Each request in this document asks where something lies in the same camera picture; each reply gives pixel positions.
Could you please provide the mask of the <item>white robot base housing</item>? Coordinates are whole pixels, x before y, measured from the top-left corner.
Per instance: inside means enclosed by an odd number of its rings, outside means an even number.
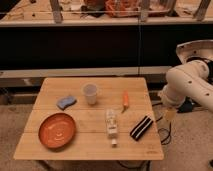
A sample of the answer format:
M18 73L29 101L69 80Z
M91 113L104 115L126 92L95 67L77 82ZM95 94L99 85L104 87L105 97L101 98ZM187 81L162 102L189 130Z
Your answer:
M195 57L213 61L213 40L195 40L178 44L176 54L182 64Z

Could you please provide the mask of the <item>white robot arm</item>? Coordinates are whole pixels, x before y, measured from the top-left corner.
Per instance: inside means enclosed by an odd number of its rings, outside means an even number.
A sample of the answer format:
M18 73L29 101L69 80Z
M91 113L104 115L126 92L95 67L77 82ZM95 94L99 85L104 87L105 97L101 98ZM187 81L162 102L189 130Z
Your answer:
M213 112L213 85L208 82L210 67L202 60L193 60L169 69L167 84L158 93L166 107L164 118L171 122L187 97Z

